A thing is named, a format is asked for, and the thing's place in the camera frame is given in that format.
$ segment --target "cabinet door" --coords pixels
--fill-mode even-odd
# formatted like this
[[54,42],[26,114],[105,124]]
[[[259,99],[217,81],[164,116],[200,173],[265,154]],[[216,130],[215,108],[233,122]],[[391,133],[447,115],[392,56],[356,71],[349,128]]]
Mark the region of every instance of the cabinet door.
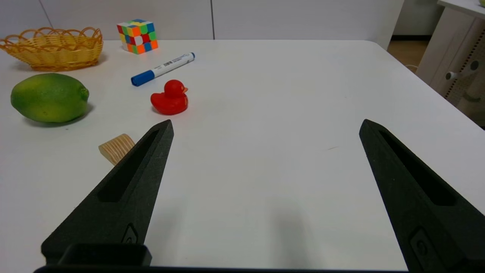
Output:
[[213,39],[210,0],[41,0],[54,28],[100,28],[118,40],[116,24],[152,21],[158,39]]
[[212,0],[216,39],[369,40],[387,48],[403,0]]

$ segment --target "wooden block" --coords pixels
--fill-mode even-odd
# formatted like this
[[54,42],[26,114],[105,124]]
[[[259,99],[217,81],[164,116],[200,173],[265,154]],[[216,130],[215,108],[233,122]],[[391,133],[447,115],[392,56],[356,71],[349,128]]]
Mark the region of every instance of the wooden block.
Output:
[[133,140],[127,135],[119,135],[99,146],[101,154],[113,165],[118,164],[123,157],[135,146]]

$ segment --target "wooden floor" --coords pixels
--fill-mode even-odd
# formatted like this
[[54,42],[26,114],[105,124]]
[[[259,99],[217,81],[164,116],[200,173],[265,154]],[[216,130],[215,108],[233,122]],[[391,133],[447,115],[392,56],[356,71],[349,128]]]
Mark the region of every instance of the wooden floor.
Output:
[[427,46],[427,41],[391,41],[388,52],[409,70],[416,72]]

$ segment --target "green lime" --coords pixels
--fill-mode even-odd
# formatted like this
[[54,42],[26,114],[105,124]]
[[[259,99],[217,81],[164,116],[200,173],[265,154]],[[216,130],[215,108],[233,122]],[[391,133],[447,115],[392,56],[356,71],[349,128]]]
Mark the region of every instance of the green lime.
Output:
[[89,91],[73,77],[47,73],[27,78],[12,89],[10,102],[39,122],[66,122],[86,113]]

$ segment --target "blue marker cap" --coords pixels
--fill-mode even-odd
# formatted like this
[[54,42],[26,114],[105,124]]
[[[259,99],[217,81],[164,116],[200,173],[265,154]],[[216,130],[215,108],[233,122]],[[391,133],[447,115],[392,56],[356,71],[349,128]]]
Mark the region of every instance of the blue marker cap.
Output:
[[148,70],[131,78],[131,83],[134,86],[140,86],[146,82],[149,82],[155,78],[153,71]]

